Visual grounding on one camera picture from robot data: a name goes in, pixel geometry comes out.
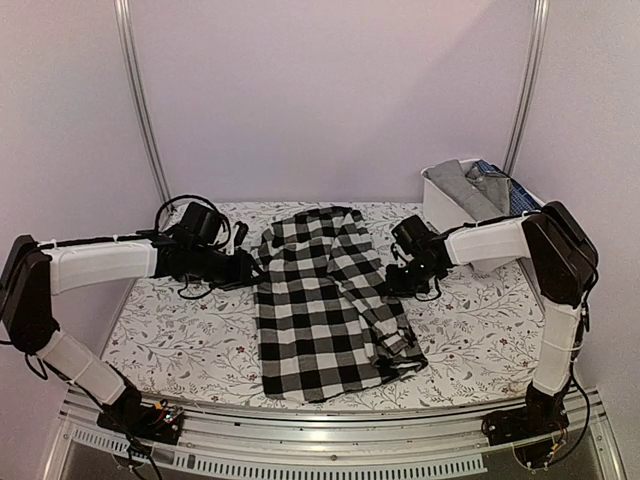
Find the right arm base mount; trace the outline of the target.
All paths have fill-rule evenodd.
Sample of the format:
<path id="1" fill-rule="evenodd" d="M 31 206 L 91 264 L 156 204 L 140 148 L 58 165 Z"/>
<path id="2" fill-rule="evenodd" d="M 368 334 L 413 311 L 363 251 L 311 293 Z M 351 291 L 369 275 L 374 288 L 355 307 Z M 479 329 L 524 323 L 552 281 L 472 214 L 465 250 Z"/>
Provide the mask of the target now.
<path id="1" fill-rule="evenodd" d="M 527 396 L 525 405 L 496 410 L 482 419 L 481 432 L 491 446 L 518 442 L 561 431 L 569 419 L 561 397 Z"/>

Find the black white checkered shirt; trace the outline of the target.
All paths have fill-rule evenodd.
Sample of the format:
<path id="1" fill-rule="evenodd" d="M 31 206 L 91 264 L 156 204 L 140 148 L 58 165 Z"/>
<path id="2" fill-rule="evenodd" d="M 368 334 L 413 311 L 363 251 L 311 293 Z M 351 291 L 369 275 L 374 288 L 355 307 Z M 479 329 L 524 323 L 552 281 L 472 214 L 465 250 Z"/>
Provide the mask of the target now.
<path id="1" fill-rule="evenodd" d="M 357 209 L 272 223 L 257 261 L 258 357 L 266 397 L 322 403 L 411 377 L 428 361 Z"/>

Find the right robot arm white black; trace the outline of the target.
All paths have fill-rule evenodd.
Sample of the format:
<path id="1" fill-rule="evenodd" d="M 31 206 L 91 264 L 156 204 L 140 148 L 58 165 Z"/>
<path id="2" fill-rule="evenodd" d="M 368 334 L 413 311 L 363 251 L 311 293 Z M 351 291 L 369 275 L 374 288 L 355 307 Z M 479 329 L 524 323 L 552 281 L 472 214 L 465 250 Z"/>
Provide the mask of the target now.
<path id="1" fill-rule="evenodd" d="M 531 261 L 544 310 L 538 365 L 517 427 L 537 436 L 552 424 L 572 365 L 589 328 L 589 296 L 599 280 L 599 256 L 578 221 L 560 201 L 520 215 L 464 223 L 443 233 L 413 215 L 391 231 L 403 266 L 389 265 L 386 281 L 394 297 L 418 297 L 440 289 L 458 266 L 501 260 Z"/>

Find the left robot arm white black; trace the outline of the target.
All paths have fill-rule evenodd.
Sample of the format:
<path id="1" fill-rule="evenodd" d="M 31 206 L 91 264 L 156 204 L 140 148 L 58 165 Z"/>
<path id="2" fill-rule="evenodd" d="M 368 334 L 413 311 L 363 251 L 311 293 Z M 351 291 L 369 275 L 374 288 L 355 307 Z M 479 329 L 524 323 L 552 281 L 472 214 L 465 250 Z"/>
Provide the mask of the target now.
<path id="1" fill-rule="evenodd" d="M 151 229 L 128 235 L 49 242 L 21 235 L 1 274 L 6 344 L 87 392 L 128 434 L 141 433 L 149 423 L 140 392 L 61 329 L 52 299 L 70 290 L 128 279 L 202 281 L 210 291 L 259 283 L 264 273 L 241 247 L 247 225 L 230 223 L 204 197 L 183 198 L 186 209 L 168 228 L 156 218 Z"/>

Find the white plastic bin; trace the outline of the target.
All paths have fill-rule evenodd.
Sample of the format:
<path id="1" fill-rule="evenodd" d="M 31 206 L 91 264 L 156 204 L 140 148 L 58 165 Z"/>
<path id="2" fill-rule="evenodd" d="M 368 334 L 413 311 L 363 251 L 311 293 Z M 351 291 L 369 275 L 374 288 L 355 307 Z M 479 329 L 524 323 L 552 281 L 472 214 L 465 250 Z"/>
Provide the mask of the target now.
<path id="1" fill-rule="evenodd" d="M 459 160 L 463 168 L 468 170 L 471 163 L 482 160 L 479 158 L 471 158 Z M 458 207 L 447 195 L 434 186 L 434 184 L 425 178 L 425 171 L 428 167 L 421 171 L 424 181 L 423 186 L 423 214 L 429 223 L 439 232 L 444 232 L 450 228 L 457 227 L 466 222 L 475 223 L 461 207 Z"/>

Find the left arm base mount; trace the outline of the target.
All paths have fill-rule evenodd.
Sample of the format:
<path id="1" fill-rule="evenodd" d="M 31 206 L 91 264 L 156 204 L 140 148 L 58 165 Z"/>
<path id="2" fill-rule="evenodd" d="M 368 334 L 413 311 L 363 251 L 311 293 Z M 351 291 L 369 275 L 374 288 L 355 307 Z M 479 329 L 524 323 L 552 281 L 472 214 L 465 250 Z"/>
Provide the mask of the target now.
<path id="1" fill-rule="evenodd" d="M 97 425 L 138 439 L 177 445 L 184 424 L 184 409 L 166 399 L 144 404 L 137 390 L 126 390 L 113 404 L 103 404 Z"/>

